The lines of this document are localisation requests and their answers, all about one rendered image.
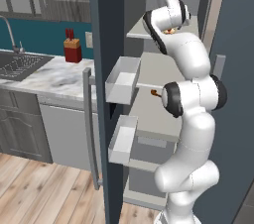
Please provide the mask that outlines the large white door bin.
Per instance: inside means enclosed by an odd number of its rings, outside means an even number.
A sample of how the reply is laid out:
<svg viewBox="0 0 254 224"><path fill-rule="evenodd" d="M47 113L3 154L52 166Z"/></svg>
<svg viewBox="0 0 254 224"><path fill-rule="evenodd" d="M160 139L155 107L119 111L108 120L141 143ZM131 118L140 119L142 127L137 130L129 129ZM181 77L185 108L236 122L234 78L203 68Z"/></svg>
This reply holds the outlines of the large white door bin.
<svg viewBox="0 0 254 224"><path fill-rule="evenodd" d="M105 81L105 99L108 103L129 105L140 73L139 57L121 56Z"/></svg>

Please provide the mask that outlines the small white door bin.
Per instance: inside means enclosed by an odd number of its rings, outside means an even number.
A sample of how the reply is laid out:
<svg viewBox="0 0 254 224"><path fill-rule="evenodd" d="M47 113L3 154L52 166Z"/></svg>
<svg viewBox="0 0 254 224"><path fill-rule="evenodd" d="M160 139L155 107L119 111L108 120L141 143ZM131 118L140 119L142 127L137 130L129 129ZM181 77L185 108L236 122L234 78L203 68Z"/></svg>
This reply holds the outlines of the small white door bin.
<svg viewBox="0 0 254 224"><path fill-rule="evenodd" d="M120 115L108 147L108 160L114 164L127 165L137 130L136 116Z"/></svg>

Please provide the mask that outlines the dark blue-grey fridge door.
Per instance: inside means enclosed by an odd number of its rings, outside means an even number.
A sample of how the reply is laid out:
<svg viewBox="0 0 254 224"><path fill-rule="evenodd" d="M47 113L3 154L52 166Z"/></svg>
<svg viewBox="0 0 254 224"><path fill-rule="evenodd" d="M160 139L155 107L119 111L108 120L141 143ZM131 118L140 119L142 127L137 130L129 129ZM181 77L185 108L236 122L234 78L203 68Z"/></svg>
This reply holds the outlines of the dark blue-grey fridge door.
<svg viewBox="0 0 254 224"><path fill-rule="evenodd" d="M210 159L220 180L196 201L194 213L202 224L244 224L234 219L254 179L254 0L211 0L204 42L211 58L226 57L221 80L228 99L212 113Z"/></svg>
<svg viewBox="0 0 254 224"><path fill-rule="evenodd" d="M108 147L123 106L105 100L105 81L124 55L124 0L90 0L102 164L105 224L118 224L123 203L123 166L108 160Z"/></svg>

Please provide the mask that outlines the grey fridge body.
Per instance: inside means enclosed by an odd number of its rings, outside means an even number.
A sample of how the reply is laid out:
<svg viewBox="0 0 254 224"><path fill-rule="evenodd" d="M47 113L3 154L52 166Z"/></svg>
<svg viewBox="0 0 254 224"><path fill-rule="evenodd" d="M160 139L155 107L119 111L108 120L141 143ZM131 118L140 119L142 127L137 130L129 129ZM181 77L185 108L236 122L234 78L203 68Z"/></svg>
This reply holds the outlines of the grey fridge body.
<svg viewBox="0 0 254 224"><path fill-rule="evenodd" d="M199 37L203 38L211 0L184 0L190 5L191 16L197 16ZM163 108L159 98L151 95L151 89L161 89L166 83L182 80L183 77L173 59L159 53L151 40L128 38L132 43L144 45L138 79L139 90L130 114L138 118L136 136L164 139L177 142L182 121ZM154 171L129 167L123 200L155 210L161 210L167 195L159 191L154 182Z"/></svg>

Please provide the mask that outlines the grey fridge drawer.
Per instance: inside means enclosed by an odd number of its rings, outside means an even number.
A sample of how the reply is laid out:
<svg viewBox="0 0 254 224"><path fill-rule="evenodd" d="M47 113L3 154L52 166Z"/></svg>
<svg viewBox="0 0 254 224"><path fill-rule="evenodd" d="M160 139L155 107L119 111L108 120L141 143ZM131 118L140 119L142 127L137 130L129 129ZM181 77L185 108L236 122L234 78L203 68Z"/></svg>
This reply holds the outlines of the grey fridge drawer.
<svg viewBox="0 0 254 224"><path fill-rule="evenodd" d="M136 136L128 166L146 171L154 171L169 159L176 148L176 142Z"/></svg>

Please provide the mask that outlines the red knife block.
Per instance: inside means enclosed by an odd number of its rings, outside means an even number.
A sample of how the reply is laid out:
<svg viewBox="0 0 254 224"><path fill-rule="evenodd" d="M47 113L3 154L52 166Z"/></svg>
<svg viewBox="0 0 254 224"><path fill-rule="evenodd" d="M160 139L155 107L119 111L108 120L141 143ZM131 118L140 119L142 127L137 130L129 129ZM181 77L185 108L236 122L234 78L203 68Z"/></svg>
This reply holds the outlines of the red knife block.
<svg viewBox="0 0 254 224"><path fill-rule="evenodd" d="M73 29L65 30L63 51L67 62L79 63L81 61L81 45L79 39L74 37Z"/></svg>

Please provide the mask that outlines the pale grey dishwasher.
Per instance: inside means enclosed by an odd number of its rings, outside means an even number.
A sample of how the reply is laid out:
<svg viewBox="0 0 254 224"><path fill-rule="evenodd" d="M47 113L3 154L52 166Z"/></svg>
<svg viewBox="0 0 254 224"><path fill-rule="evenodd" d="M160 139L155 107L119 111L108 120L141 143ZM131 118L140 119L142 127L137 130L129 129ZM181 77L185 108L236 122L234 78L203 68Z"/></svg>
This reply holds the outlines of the pale grey dishwasher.
<svg viewBox="0 0 254 224"><path fill-rule="evenodd" d="M41 104L53 162L90 170L83 111Z"/></svg>

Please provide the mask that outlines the grey base cupboard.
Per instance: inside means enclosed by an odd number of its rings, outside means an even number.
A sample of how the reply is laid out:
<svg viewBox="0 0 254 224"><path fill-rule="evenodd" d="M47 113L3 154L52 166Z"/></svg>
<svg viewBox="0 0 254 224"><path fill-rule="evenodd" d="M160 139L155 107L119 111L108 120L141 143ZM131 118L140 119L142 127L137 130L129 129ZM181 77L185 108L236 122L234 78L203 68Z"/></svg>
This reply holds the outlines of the grey base cupboard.
<svg viewBox="0 0 254 224"><path fill-rule="evenodd" d="M53 162L36 94L0 89L0 152Z"/></svg>

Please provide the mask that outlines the dark grey sink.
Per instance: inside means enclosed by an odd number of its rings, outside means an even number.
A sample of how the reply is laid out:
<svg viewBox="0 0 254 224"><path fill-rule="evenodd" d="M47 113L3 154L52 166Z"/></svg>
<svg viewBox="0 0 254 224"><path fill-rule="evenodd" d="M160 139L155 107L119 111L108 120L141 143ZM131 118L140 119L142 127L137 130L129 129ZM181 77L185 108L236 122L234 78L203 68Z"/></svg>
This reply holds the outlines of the dark grey sink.
<svg viewBox="0 0 254 224"><path fill-rule="evenodd" d="M0 79L22 81L52 59L52 56L0 52Z"/></svg>

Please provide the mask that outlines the curved grey tap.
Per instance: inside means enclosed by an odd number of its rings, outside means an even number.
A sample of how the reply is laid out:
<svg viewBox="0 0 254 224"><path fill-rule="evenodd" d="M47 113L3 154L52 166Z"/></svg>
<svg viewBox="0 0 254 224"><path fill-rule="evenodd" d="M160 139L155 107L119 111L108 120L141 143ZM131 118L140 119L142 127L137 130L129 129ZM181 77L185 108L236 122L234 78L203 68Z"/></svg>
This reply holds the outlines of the curved grey tap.
<svg viewBox="0 0 254 224"><path fill-rule="evenodd" d="M22 47L22 42L21 41L20 41L20 46L19 47L16 46L16 43L15 43L15 40L14 40L14 36L13 36L12 29L11 29L9 21L7 20L7 18L5 18L2 15L0 15L0 19L2 19L7 25L9 36L10 36L11 43L12 43L13 52L15 54L23 54L25 52L25 49Z"/></svg>

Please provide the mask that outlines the white wall socket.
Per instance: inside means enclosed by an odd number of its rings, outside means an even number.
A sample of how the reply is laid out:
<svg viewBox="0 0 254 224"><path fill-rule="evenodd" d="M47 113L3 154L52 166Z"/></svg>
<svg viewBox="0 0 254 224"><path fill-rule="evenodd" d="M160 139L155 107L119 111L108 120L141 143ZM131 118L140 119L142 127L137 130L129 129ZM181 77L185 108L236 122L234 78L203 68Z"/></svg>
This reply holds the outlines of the white wall socket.
<svg viewBox="0 0 254 224"><path fill-rule="evenodd" d="M91 32L85 32L85 42L86 42L86 47L88 49L93 49L93 40L92 40Z"/></svg>

